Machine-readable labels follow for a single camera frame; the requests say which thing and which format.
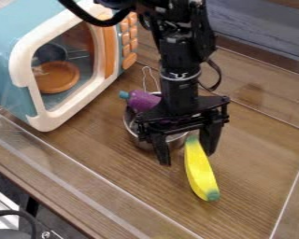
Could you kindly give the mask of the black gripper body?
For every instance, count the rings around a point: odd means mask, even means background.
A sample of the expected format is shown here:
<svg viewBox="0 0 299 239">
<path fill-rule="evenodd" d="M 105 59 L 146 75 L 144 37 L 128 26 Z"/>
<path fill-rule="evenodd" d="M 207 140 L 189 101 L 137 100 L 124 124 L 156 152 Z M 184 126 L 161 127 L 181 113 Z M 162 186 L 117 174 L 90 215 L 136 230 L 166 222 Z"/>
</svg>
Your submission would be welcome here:
<svg viewBox="0 0 299 239">
<path fill-rule="evenodd" d="M 197 77 L 200 72 L 186 77 L 178 74 L 158 74 L 160 101 L 148 111 L 138 113 L 136 124 L 140 141 L 150 142 L 150 134 L 178 134 L 198 130 L 212 115 L 219 115 L 223 126 L 229 116 L 227 96 L 198 96 Z"/>
</svg>

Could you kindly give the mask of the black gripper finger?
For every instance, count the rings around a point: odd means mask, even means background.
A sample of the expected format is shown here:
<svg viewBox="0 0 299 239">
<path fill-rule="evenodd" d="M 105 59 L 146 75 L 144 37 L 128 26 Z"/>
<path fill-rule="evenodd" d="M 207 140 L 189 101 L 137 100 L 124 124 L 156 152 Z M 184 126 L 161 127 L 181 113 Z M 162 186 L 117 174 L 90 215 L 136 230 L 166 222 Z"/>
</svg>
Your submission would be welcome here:
<svg viewBox="0 0 299 239">
<path fill-rule="evenodd" d="M 223 120 L 219 115 L 212 115 L 198 129 L 198 142 L 208 156 L 215 153 L 216 145 L 221 133 Z"/>
<path fill-rule="evenodd" d="M 169 148 L 165 142 L 165 135 L 153 133 L 150 134 L 150 141 L 153 150 L 157 155 L 158 164 L 169 166 L 170 165 L 170 156 L 169 156 Z"/>
</svg>

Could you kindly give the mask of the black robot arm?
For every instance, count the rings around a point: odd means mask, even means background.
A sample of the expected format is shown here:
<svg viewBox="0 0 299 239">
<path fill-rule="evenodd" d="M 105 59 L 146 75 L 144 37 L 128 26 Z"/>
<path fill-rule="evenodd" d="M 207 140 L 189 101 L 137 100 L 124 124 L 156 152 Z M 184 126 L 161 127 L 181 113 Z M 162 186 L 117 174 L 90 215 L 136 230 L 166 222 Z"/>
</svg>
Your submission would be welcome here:
<svg viewBox="0 0 299 239">
<path fill-rule="evenodd" d="M 138 140 L 153 146 L 158 163 L 170 163 L 165 138 L 198 131 L 197 142 L 215 153 L 221 127 L 229 120 L 227 96 L 200 96 L 200 65 L 211 63 L 215 33 L 205 0 L 94 0 L 117 12 L 134 11 L 158 50 L 160 100 L 138 113 Z"/>
</svg>

